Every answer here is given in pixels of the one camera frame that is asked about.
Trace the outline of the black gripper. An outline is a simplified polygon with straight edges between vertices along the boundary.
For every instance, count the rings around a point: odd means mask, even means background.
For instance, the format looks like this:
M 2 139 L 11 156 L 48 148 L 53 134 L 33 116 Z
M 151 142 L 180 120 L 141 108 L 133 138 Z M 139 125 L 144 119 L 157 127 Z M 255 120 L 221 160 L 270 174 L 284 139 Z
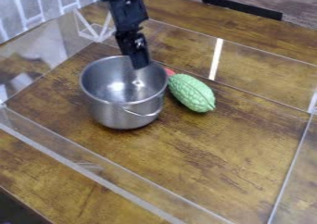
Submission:
M 117 31 L 114 39 L 121 54 L 129 56 L 133 69 L 140 69 L 149 64 L 149 55 L 144 35 L 136 32 L 139 25 L 148 20 L 143 0 L 105 0 Z

